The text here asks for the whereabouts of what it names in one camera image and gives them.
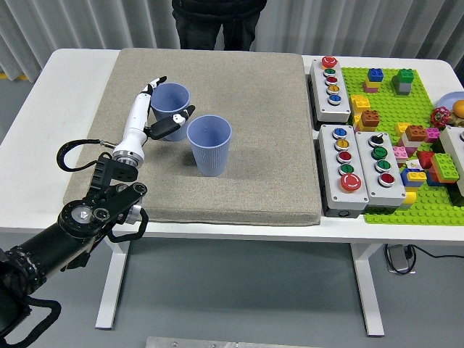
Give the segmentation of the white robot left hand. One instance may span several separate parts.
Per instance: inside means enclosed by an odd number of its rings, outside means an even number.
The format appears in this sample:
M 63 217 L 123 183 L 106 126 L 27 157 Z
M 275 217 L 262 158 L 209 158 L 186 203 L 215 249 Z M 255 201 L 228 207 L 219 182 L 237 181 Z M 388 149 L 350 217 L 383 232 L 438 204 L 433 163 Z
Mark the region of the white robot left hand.
M 179 83 L 168 83 L 162 76 L 146 85 L 130 110 L 123 140 L 113 150 L 115 160 L 144 160 L 142 146 L 148 138 L 158 140 L 184 127 L 195 110 L 189 90 Z

